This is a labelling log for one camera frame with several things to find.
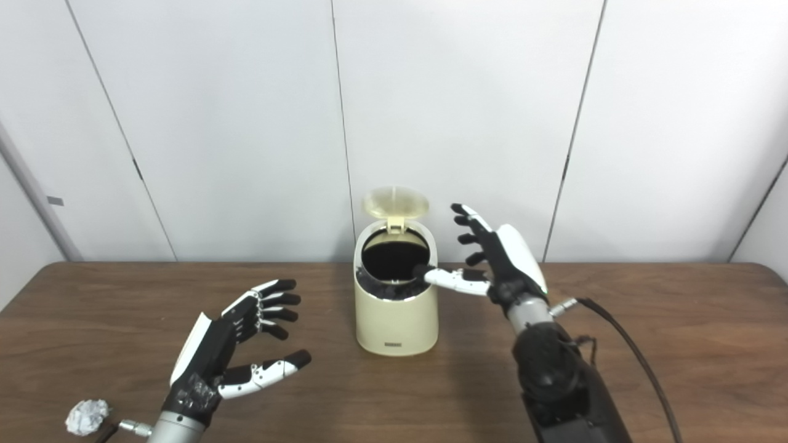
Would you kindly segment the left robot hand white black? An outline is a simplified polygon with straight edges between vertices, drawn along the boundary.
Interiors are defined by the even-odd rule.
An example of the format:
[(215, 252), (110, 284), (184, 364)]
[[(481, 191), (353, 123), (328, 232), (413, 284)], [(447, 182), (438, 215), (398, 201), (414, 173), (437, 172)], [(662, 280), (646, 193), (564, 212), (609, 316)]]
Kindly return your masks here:
[(293, 279), (267, 281), (245, 291), (216, 319), (201, 313), (175, 362), (161, 410), (208, 427), (220, 401), (259, 392), (306, 367), (312, 356), (304, 349), (261, 364), (230, 365), (237, 347), (258, 334), (288, 338), (279, 321), (299, 318), (290, 309), (301, 302), (296, 286)]

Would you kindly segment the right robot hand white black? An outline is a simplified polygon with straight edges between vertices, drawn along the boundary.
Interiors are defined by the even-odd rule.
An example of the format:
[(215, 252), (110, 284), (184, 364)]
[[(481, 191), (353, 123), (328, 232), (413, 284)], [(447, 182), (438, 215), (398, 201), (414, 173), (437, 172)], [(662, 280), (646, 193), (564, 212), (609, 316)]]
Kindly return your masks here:
[(451, 210), (455, 223), (470, 229), (459, 236), (459, 243), (478, 244), (481, 249), (465, 259), (464, 269), (417, 265), (413, 276), (458, 293), (485, 295), (515, 325), (551, 322), (544, 276), (520, 232), (509, 224), (493, 229), (465, 204), (453, 204)]

